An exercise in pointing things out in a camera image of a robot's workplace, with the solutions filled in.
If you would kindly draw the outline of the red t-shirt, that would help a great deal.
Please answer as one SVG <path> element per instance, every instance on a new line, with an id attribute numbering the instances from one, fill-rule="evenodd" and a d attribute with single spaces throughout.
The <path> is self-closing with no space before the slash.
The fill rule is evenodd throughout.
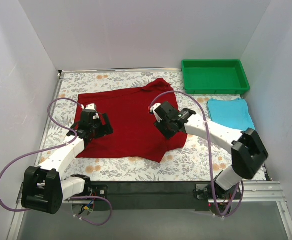
<path id="1" fill-rule="evenodd" d="M 166 152 L 182 148 L 187 135 L 179 132 L 165 139 L 154 126 L 155 117 L 148 109 L 161 93 L 164 96 L 159 98 L 159 103 L 167 101 L 177 108 L 171 91 L 171 85 L 158 78 L 143 87 L 80 94 L 77 100 L 80 104 L 94 103 L 98 112 L 108 115 L 113 133 L 92 140 L 78 158 L 140 157 L 159 163 Z"/>

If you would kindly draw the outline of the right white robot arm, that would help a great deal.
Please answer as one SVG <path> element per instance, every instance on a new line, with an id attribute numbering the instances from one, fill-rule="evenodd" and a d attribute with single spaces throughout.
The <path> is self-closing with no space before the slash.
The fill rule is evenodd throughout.
<path id="1" fill-rule="evenodd" d="M 150 113 L 156 119 L 154 126 L 166 139 L 183 132 L 210 141 L 231 155 L 231 165 L 213 179 L 212 185 L 206 187 L 218 199 L 225 198 L 241 180 L 251 180 L 268 158 L 254 129 L 242 131 L 206 121 L 193 110 L 177 110 L 167 101 L 154 104 Z"/>

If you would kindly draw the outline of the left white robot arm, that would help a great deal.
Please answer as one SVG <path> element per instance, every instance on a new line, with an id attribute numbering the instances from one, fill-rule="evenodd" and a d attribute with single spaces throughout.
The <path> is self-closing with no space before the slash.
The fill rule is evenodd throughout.
<path id="1" fill-rule="evenodd" d="M 99 113 L 93 109 L 83 110 L 80 120 L 74 123 L 67 133 L 65 145 L 39 166 L 30 166 L 26 169 L 21 205 L 27 209 L 53 215 L 58 212 L 64 200 L 72 197 L 89 199 L 93 193 L 90 177 L 73 174 L 63 179 L 62 176 L 71 162 L 92 140 L 112 133 L 113 128 L 106 113 Z"/>

